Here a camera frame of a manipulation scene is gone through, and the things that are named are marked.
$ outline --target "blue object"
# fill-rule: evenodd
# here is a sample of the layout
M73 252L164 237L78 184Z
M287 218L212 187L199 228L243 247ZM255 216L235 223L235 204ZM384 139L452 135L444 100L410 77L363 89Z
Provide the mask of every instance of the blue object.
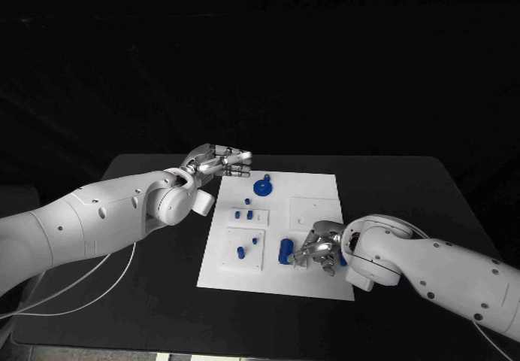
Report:
M255 194L261 197L265 197L269 195L271 191L274 190L274 185L271 184L271 177L266 174L263 176L263 179L258 180L255 182L255 185L252 186L252 190Z
M239 259L243 259L243 257L246 256L246 253L243 252L243 247L239 247L236 249L236 252L238 252L238 258Z
M346 259L343 257L341 250L338 250L338 264L341 265L341 267L347 266L347 261L346 261Z
M291 263L287 262L287 256L292 253L292 247L294 247L292 240L288 238L284 238L279 242L279 253L278 253L278 262L282 265L289 265Z

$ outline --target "black curtain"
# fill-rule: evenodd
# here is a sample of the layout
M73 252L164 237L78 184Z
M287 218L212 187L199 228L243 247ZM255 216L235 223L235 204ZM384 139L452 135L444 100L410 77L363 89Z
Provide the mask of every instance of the black curtain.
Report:
M517 6L249 2L114 14L0 23L4 182L29 180L47 203L98 181L118 154L206 142L433 156L504 242L497 214L513 222L520 189Z

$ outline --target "table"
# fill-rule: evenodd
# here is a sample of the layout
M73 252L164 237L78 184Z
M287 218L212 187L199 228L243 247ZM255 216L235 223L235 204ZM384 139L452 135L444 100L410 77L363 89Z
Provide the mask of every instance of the table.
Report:
M125 154L104 180L176 167L184 155ZM343 219L387 214L441 238L500 259L448 172L435 158L402 156L255 156L253 169L336 174ZM217 195L220 179L203 188ZM115 289L81 311L19 317L19 344L242 356L271 359L503 359L474 324L425 300L402 278L395 287L354 289L343 302L197 288L212 212L138 242ZM111 286L131 247L59 298L33 311L83 305ZM34 299L69 285L101 259L47 271ZM494 340L510 356L520 345Z

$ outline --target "white cable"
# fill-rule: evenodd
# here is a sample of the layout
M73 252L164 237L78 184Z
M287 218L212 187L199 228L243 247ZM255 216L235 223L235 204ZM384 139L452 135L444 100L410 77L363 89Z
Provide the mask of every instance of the white cable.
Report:
M409 224L408 222L406 223L406 226L409 226L409 228L413 229L413 231L423 237L423 238L429 238L426 233L412 224ZM480 333L484 335L485 339L488 340L490 344L494 346L494 348L498 350L498 352L504 355L504 358L508 360L508 361L513 361L513 359L505 355L505 352L500 349L500 347L495 345L495 343L491 341L491 339L487 337L487 334L484 333L480 325L471 321L474 326L477 327L477 330L480 331Z
M130 263L132 262L132 258L134 258L134 252L135 252L135 243L134 243L134 248L132 248L132 254L130 255L130 260L127 263L127 267L124 268L124 271L121 273L119 278L117 279L115 283L111 285L111 288L104 292L104 294L94 300L91 301L86 305L82 305L81 307L75 308L70 311L66 312L60 312L59 314L26 314L26 313L19 313L19 316L60 316L62 314L70 314L72 312L79 311L82 308L91 306L109 292L111 289L115 287L115 285L119 283L121 278L124 277L124 274L127 273L128 267L130 267Z
M55 294L52 294L49 297L46 297L45 299L42 299L40 301L37 301L36 303L33 303L32 305L29 306L24 306L21 308L19 308L16 311L10 312L9 314L0 314L0 320L3 318L7 318L10 316L14 316L17 315L17 313L29 310L30 308L36 307L37 305L40 305L43 302L49 301L50 299L53 299L56 296L59 296L65 291L68 291L69 289L72 289L88 277L89 275L94 273L94 271L99 268L99 266L105 263L108 257L111 255L108 254L105 256L105 258L102 259L102 261L98 263L98 265L89 270L89 272L85 274L83 277L81 277L81 279L73 283L70 284L69 286L66 286L59 292L56 292Z

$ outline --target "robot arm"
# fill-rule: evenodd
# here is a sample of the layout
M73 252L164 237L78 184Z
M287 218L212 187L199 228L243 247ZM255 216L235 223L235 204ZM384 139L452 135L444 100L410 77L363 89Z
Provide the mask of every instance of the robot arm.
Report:
M354 286L366 291L373 283L395 286L403 275L425 299L520 341L520 271L449 242L413 235L413 226L389 216L363 217L347 226L321 221L288 260L301 262L307 254L330 274L323 261L334 264L340 249Z
M215 199L199 188L213 175L248 177L251 153L200 146L180 168L78 188L34 211L0 219L0 295L68 262L121 250L190 210L207 215Z

